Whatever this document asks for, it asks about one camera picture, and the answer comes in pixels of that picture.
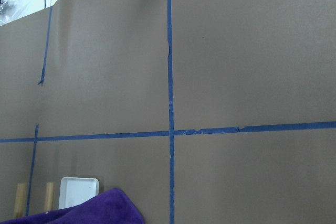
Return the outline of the purple towel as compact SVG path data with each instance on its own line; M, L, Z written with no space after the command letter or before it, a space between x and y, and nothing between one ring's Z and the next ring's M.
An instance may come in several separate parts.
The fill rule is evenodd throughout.
M5 221L20 223L145 223L129 197L120 189L103 192L77 206Z

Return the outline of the clear plastic bag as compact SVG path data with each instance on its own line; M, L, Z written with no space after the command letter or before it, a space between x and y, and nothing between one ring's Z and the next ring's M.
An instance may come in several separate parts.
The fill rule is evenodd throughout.
M14 0L1 0L1 21L3 23L19 19L23 12L23 5Z

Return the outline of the white towel rack with wooden bars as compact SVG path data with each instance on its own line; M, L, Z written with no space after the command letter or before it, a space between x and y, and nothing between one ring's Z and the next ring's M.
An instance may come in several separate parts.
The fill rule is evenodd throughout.
M16 199L14 205L14 218L28 215L28 186L26 183L17 184ZM54 205L55 183L46 184L43 210L49 212ZM60 182L59 209L65 209L79 205L99 193L99 181L96 178L64 177Z

